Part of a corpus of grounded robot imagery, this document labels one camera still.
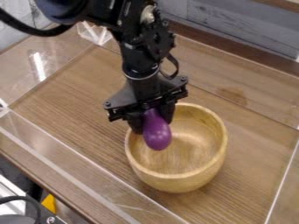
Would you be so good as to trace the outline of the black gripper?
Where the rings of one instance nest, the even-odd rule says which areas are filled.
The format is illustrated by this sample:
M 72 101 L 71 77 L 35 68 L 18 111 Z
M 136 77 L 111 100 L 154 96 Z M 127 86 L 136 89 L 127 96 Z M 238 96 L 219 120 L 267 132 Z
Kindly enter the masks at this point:
M 171 80 L 162 75 L 144 80 L 127 79 L 123 88 L 103 104 L 108 120 L 127 120 L 131 130 L 138 135 L 143 134 L 142 114 L 148 109 L 158 109 L 166 122 L 171 123 L 175 103 L 189 96 L 187 83 L 189 78 L 181 75 Z

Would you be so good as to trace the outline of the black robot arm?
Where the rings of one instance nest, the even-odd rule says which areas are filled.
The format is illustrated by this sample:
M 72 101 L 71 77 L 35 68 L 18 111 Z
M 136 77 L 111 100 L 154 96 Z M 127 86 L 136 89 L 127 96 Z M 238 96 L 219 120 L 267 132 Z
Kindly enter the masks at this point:
M 189 95 L 189 79 L 166 73 L 162 64 L 175 48 L 175 34 L 155 0 L 35 0 L 44 16 L 60 25 L 87 21 L 107 27 L 119 45 L 126 84 L 107 99 L 108 120 L 124 120 L 140 134 L 144 115 L 156 109 L 170 123 L 176 102 Z

